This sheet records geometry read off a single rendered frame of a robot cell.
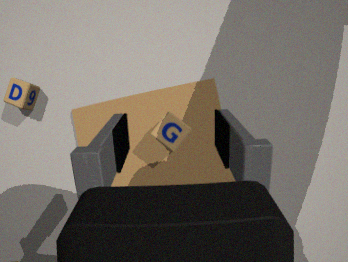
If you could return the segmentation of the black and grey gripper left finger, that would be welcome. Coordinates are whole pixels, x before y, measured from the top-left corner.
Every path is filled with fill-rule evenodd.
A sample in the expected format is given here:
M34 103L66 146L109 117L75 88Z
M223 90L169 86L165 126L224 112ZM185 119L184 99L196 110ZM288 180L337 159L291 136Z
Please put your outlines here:
M89 188L111 187L129 150L127 113L114 114L88 146L76 147L70 158L78 200Z

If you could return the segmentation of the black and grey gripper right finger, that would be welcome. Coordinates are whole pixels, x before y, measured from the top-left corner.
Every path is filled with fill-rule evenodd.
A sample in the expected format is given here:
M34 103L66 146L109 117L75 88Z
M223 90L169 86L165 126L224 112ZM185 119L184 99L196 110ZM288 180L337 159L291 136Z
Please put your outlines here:
M255 139L228 109L215 109L215 147L235 181L256 181L269 192L273 145Z

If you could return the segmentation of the tan flat mat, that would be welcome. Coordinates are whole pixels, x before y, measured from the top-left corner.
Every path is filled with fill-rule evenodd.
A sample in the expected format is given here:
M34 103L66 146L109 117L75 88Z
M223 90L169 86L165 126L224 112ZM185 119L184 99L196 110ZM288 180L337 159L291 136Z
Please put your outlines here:
M144 92L72 109L78 145L88 146L114 115L127 113L130 150L111 187L234 182L215 147L215 79ZM192 131L175 152L151 136L167 112Z

